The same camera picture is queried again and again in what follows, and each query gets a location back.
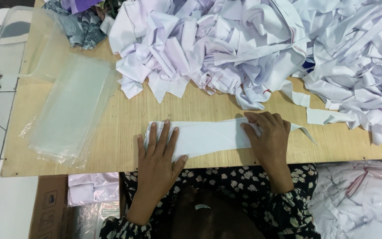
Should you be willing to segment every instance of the hand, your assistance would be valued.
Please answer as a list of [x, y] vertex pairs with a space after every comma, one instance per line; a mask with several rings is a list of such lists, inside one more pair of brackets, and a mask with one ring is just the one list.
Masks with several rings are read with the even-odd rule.
[[156, 123], [151, 124], [147, 153], [143, 138], [138, 135], [138, 188], [126, 219], [137, 225], [146, 225], [157, 203], [172, 188], [188, 156], [184, 155], [172, 168], [172, 156], [178, 139], [179, 128], [175, 127], [169, 142], [170, 121], [164, 123], [157, 142]]
[[260, 137], [254, 129], [242, 123], [251, 147], [260, 165], [266, 171], [273, 193], [287, 193], [294, 188], [290, 170], [287, 166], [288, 135], [291, 123], [279, 114], [246, 112], [249, 123], [257, 123], [262, 128]]

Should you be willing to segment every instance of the cardboard box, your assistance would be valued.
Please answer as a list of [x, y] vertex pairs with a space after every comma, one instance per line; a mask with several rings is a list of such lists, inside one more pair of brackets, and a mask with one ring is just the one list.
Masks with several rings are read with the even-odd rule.
[[[126, 204], [119, 177], [120, 215]], [[40, 176], [35, 196], [29, 239], [69, 239], [74, 232], [75, 207], [67, 207], [67, 175]]]

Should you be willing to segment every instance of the gray patterned fabric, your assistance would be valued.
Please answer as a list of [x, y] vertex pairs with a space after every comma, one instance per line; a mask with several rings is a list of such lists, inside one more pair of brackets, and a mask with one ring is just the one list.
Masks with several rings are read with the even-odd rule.
[[48, 1], [42, 7], [58, 14], [58, 19], [66, 32], [71, 47], [81, 46], [83, 49], [93, 49], [107, 35], [100, 30], [101, 20], [91, 10], [71, 14], [62, 8], [56, 0]]

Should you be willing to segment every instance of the floral fabric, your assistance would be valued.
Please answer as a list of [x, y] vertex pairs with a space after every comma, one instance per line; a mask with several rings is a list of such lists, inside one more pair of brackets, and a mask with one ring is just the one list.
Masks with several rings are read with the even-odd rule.
[[[172, 189], [157, 204], [149, 224], [155, 226], [171, 218], [181, 188], [191, 185], [223, 193], [240, 203], [266, 238], [320, 239], [313, 216], [307, 208], [307, 200], [310, 200], [317, 183], [316, 167], [314, 164], [296, 164], [289, 165], [289, 168], [294, 189], [284, 194], [270, 192], [269, 178], [261, 166], [183, 170]], [[132, 199], [138, 186], [138, 172], [120, 175]], [[151, 226], [137, 226], [124, 217], [109, 218], [103, 225], [100, 237], [151, 238]]]

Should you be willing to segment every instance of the woman's right hand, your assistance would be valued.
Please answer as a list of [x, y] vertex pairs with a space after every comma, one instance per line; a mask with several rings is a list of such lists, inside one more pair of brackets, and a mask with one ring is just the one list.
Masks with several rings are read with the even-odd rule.
[[257, 123], [262, 128], [258, 137], [254, 129], [242, 123], [251, 147], [260, 165], [266, 171], [273, 193], [287, 193], [294, 189], [291, 173], [287, 165], [288, 135], [291, 123], [279, 114], [246, 112], [249, 123]]

